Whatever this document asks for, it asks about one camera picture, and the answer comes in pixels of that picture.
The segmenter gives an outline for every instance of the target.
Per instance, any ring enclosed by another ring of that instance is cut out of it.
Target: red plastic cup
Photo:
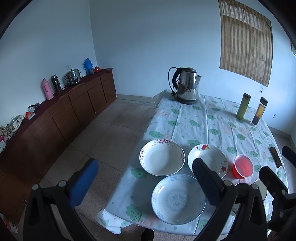
[[[253,175],[253,164],[251,160],[245,155],[238,155],[234,159],[232,172],[233,175],[238,179],[244,179]]]

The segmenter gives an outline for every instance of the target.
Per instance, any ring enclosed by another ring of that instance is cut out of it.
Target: power cord
[[[178,69],[178,68],[176,68],[176,67],[171,67],[171,68],[168,70],[168,84],[169,84],[169,85],[170,85],[170,70],[173,69],[173,68]],[[173,85],[173,88],[172,88],[171,85],[170,85],[170,89],[172,90],[172,96],[174,96],[174,98],[176,99],[176,97],[175,97],[176,92],[173,90],[173,89],[174,89],[174,85]]]

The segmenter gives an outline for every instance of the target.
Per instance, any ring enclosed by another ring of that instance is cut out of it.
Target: table
[[[261,119],[257,128],[250,124],[256,109],[248,107],[244,119],[238,120],[235,116],[238,103],[199,95],[196,104],[185,105],[177,102],[170,93],[170,90],[165,90],[155,97],[156,102],[159,102],[156,111],[106,208],[95,217],[99,224],[115,234],[119,234],[121,228],[134,223],[160,232],[198,235],[215,211],[215,207],[207,202],[202,214],[184,225],[167,224],[154,214],[151,194],[163,177],[153,176],[142,169],[139,152],[147,142],[157,138],[175,141],[183,148],[186,160],[179,174],[194,176],[187,163],[188,154],[194,146],[207,143],[218,147],[227,157],[229,168],[223,180],[231,180],[233,184],[251,184],[259,178],[260,168],[269,166],[288,187],[284,165],[277,169],[268,149],[275,146],[279,155],[281,153],[265,121]],[[252,161],[252,177],[239,180],[233,176],[231,167],[238,154],[247,155]],[[267,220],[271,218],[272,200],[268,193],[264,201]],[[229,216],[221,234],[229,232],[234,219],[235,217]]]

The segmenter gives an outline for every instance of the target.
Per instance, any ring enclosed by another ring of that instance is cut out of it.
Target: kettle handle
[[[178,77],[178,75],[181,76],[182,71],[183,71],[183,68],[178,68],[173,75],[172,82],[173,82],[173,86],[175,87],[176,90],[178,90],[177,77]]]

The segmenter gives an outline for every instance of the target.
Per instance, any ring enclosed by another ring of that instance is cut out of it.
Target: baseboard
[[[270,127],[270,126],[269,126],[268,128],[270,129],[271,132],[273,132],[273,133],[275,133],[275,134],[278,134],[278,135],[280,135],[280,136],[282,136],[282,137],[286,137],[286,138],[289,138],[289,137],[290,137],[289,134],[287,134],[287,133],[285,133],[285,132],[282,132],[282,131],[280,131],[280,130],[278,130],[278,129],[272,128],[272,127]]]
[[[296,153],[296,146],[295,146],[295,143],[294,143],[293,139],[291,138],[291,136],[289,136],[289,141],[292,145],[293,151]]]
[[[120,95],[120,94],[118,94],[117,99],[154,103],[154,100],[152,97],[136,96],[136,95]]]

